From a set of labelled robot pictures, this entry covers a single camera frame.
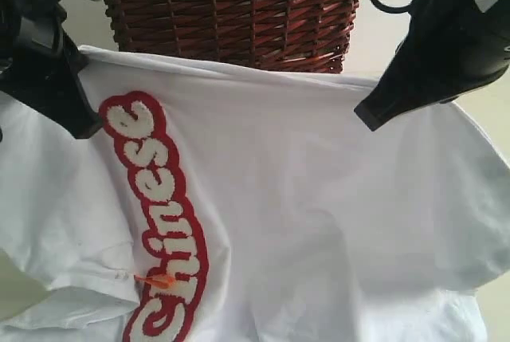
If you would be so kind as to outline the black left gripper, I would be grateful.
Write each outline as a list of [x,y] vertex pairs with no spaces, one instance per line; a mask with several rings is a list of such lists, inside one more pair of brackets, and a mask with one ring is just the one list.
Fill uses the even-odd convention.
[[1,91],[84,140],[103,121],[80,81],[88,58],[63,32],[66,18],[59,2],[1,0]]

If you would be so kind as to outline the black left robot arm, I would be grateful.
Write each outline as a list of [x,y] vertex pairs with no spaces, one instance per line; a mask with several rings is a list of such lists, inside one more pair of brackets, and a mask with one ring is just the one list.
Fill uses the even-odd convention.
[[63,29],[61,0],[1,0],[1,90],[87,139],[102,126],[79,72],[88,64]]

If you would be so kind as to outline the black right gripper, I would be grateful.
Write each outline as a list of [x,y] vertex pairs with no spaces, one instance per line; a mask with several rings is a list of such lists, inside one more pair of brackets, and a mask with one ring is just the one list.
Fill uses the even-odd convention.
[[371,131],[491,84],[509,67],[509,0],[426,0],[414,27],[354,108]]

